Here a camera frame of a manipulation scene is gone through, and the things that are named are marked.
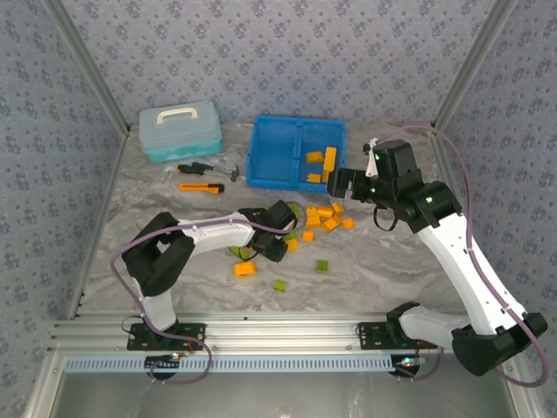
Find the long orange lego brick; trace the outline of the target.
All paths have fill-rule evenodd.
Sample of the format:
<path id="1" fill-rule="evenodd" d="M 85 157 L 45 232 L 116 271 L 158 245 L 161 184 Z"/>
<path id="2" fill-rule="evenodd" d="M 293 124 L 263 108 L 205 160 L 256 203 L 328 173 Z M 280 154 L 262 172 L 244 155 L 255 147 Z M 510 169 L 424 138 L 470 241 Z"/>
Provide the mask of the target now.
<path id="1" fill-rule="evenodd" d="M 337 148 L 328 146 L 325 150 L 325 157 L 323 162 L 323 172 L 322 172 L 322 182 L 326 183 L 329 179 L 330 174 L 335 169 L 337 157 Z"/>

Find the blue divided plastic bin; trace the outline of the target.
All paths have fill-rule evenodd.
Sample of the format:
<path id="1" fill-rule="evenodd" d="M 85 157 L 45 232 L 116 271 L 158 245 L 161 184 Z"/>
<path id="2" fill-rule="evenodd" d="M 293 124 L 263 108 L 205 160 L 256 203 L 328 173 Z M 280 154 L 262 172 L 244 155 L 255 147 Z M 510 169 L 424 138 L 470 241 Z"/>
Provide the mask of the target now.
<path id="1" fill-rule="evenodd" d="M 308 163 L 310 152 L 326 153 L 334 147 L 335 167 L 346 165 L 346 123 L 341 120 L 258 115 L 246 158 L 250 187 L 326 194 L 326 183 L 311 182 L 321 175 L 321 163 Z"/>

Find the orange black utility knife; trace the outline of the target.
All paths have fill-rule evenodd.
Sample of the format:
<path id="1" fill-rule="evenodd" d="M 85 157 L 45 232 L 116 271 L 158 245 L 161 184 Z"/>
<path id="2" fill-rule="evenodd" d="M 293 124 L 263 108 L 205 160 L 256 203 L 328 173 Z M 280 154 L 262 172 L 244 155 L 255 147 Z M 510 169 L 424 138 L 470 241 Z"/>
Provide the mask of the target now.
<path id="1" fill-rule="evenodd" d="M 208 192 L 211 194 L 220 194 L 225 191 L 225 185 L 222 183 L 180 183 L 178 189 L 181 192 Z"/>

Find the light blue storage box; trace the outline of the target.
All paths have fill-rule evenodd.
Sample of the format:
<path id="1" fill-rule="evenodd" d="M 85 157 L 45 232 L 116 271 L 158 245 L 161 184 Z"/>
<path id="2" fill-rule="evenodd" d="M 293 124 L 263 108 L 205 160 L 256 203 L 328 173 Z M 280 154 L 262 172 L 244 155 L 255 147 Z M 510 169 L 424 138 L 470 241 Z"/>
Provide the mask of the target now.
<path id="1" fill-rule="evenodd" d="M 211 101 L 142 110 L 138 136 L 143 153 L 156 164 L 222 149 L 219 116 Z"/>

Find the small LED circuit board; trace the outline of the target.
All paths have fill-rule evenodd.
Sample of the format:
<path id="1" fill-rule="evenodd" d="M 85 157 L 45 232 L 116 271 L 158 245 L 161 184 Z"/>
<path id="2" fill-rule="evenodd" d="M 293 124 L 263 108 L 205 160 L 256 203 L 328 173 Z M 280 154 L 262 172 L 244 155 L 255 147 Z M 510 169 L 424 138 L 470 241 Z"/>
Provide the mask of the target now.
<path id="1" fill-rule="evenodd" d="M 172 353 L 159 356 L 147 356 L 144 369 L 155 380 L 165 381 L 173 377 L 180 365 L 180 354 Z"/>
<path id="2" fill-rule="evenodd" d="M 421 366 L 426 362 L 426 360 L 419 356 L 394 354 L 391 356 L 391 361 L 394 370 L 390 372 L 391 375 L 401 378 L 414 378 Z"/>

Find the aluminium mounting rail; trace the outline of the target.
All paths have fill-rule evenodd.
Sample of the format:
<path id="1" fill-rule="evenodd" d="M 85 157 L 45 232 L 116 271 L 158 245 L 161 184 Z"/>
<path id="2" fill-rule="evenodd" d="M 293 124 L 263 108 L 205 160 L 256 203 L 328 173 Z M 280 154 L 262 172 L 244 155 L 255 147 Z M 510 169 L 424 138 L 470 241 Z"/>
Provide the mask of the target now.
<path id="1" fill-rule="evenodd" d="M 47 349 L 66 354 L 123 353 L 125 313 L 84 313 L 57 321 Z M 360 350 L 356 326 L 380 322 L 382 313 L 186 313 L 185 323 L 206 324 L 214 354 L 352 354 Z"/>

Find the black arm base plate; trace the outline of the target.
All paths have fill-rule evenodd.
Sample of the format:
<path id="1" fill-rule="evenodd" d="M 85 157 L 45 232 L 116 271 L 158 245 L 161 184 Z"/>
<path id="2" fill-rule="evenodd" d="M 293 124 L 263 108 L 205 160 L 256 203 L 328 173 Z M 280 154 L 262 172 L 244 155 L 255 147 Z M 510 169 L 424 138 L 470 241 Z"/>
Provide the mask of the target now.
<path id="1" fill-rule="evenodd" d="M 205 339 L 206 324 L 177 322 L 169 329 L 168 334 L 188 336 L 198 340 Z M 154 333 L 146 324 L 135 323 L 128 332 L 127 349 L 129 351 L 202 351 L 197 342 L 176 340 Z"/>
<path id="2" fill-rule="evenodd" d="M 407 337 L 400 326 L 393 325 L 388 321 L 360 322 L 355 333 L 359 338 L 362 350 L 416 350 L 419 348 L 437 348 L 436 345 Z"/>

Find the aluminium frame post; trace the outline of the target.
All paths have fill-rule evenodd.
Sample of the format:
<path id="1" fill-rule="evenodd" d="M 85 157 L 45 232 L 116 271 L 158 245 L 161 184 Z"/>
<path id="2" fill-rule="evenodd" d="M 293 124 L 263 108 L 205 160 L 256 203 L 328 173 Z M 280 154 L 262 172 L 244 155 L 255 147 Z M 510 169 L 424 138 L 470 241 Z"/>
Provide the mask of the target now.
<path id="1" fill-rule="evenodd" d="M 458 110 L 466 91 L 472 84 L 482 63 L 493 48 L 505 23 L 519 0 L 494 0 L 491 9 L 478 30 L 468 53 L 441 102 L 432 126 L 444 130 L 454 113 Z"/>
<path id="2" fill-rule="evenodd" d="M 73 57 L 97 95 L 101 105 L 116 128 L 117 132 L 126 137 L 130 127 L 127 124 L 124 114 L 121 112 L 117 100 L 114 98 L 108 84 L 95 63 L 93 56 L 82 39 L 77 26 L 73 23 L 69 12 L 61 0 L 41 0 L 51 19 L 56 25 L 58 32 L 66 45 L 69 47 Z"/>

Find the aluminium side rail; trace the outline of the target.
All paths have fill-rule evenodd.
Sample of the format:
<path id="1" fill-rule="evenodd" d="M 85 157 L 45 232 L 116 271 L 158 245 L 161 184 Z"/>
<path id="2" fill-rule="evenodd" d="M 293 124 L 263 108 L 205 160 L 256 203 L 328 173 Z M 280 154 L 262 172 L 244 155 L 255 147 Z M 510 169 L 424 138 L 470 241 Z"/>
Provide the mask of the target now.
<path id="1" fill-rule="evenodd" d="M 83 298 L 84 291 L 86 290 L 87 282 L 89 279 L 92 263 L 96 257 L 97 249 L 102 238 L 104 225 L 108 217 L 108 212 L 111 208 L 112 195 L 116 189 L 118 176 L 121 170 L 125 149 L 130 137 L 130 131 L 126 131 L 122 137 L 122 143 L 118 148 L 117 156 L 114 166 L 111 170 L 108 185 L 105 190 L 104 199 L 100 207 L 97 221 L 93 229 L 92 239 L 84 257 L 84 263 L 77 277 L 77 284 L 73 291 L 70 305 L 65 315 L 66 320 L 75 320 L 81 306 L 81 299 Z"/>

